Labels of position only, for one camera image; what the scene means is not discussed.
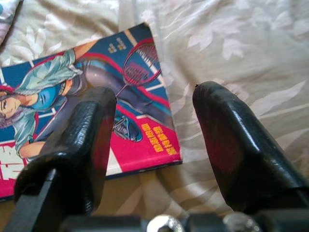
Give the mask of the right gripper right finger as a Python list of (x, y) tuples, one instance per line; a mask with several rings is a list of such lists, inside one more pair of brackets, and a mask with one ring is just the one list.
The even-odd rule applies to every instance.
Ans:
[(308, 208), (309, 183), (239, 97), (207, 81), (193, 105), (221, 194), (233, 210)]

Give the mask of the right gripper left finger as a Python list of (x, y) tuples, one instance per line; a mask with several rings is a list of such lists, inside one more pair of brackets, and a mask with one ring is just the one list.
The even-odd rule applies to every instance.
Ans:
[(86, 92), (39, 156), (19, 174), (7, 232), (57, 232), (68, 218), (100, 204), (109, 159), (116, 97), (108, 87)]

